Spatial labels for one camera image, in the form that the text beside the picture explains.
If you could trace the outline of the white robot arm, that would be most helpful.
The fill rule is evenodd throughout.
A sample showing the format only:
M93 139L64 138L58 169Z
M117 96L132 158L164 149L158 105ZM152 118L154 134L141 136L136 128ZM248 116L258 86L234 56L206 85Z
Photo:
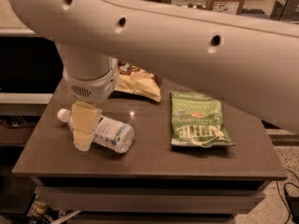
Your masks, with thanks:
M8 0L53 41L80 101L106 100L119 60L299 133L299 26L143 0Z

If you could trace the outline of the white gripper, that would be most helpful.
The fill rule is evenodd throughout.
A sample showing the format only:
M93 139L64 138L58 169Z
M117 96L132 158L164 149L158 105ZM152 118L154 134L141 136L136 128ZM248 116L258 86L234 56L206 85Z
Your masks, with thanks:
M72 77L66 69L63 71L63 78L69 92L79 100L72 104L72 119L74 145L81 151L90 149L95 128L102 115L102 110L92 104L105 101L114 91L118 81L117 60L108 57L106 64L108 71L91 80Z

